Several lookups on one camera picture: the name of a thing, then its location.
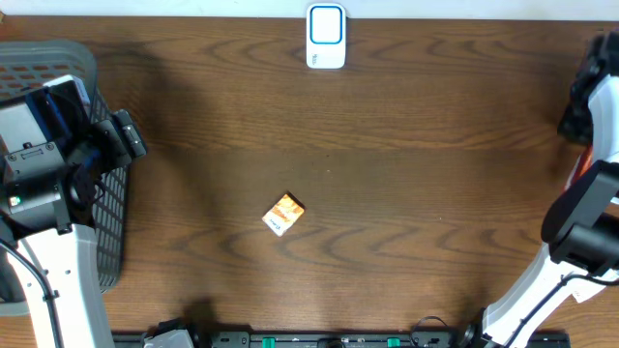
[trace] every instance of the wood grain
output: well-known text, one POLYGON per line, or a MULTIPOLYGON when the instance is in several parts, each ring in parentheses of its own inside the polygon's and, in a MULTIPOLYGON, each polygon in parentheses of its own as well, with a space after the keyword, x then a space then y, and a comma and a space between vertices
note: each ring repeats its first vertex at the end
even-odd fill
MULTIPOLYGON (((256 330, 451 325, 504 294, 578 148, 555 133, 576 22, 350 20, 346 65, 305 65, 297 19, 7 17, 1 41, 86 44, 151 153, 132 172, 113 330, 179 315, 256 330), (287 191, 306 213, 260 220, 287 191)), ((545 323, 614 347, 619 292, 545 323)), ((0 346, 34 347, 28 318, 0 346)))

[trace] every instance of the small orange package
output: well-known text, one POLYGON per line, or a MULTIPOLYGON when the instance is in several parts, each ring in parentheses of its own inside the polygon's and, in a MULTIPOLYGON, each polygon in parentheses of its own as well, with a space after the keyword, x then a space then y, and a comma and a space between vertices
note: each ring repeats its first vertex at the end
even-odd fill
POLYGON ((288 228, 301 217, 305 209, 289 194, 285 194, 280 201, 262 217, 264 223, 278 236, 282 236, 288 228))

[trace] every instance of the white wall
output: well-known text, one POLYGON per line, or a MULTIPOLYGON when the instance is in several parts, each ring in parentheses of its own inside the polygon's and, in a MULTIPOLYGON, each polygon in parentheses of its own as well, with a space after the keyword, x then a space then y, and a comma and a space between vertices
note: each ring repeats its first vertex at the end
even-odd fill
MULTIPOLYGON (((7 15, 303 17, 308 0, 0 0, 7 15)), ((340 0, 354 18, 619 20, 618 0, 340 0)))

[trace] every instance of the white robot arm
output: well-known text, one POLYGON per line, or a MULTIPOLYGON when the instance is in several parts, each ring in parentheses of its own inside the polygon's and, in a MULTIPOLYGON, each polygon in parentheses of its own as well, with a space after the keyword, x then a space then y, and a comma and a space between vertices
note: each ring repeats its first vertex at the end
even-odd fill
POLYGON ((545 241, 533 263, 463 334, 461 347, 524 348, 565 299, 582 303, 619 278, 619 220, 604 213, 619 203, 619 35, 596 38, 572 88, 559 126, 588 146, 545 217, 545 241))
POLYGON ((92 207, 102 175, 147 152, 127 111, 90 123, 80 83, 60 77, 0 101, 0 236, 10 236, 0 247, 40 348, 114 347, 92 207))

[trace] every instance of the gray plastic basket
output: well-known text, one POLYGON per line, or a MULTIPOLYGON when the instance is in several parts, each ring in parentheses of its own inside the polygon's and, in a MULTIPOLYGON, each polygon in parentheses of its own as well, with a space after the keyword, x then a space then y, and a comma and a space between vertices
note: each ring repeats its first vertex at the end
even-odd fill
MULTIPOLYGON (((0 43, 0 100, 26 87, 41 87, 46 81, 64 74, 78 76, 84 81, 92 104, 91 110, 87 110, 91 122, 109 117, 110 110, 97 88, 95 57, 84 45, 69 41, 0 43)), ((105 197, 93 207, 102 292, 114 287, 120 276, 127 175, 125 167, 104 176, 105 197)), ((1 304, 0 315, 3 315, 1 304)))

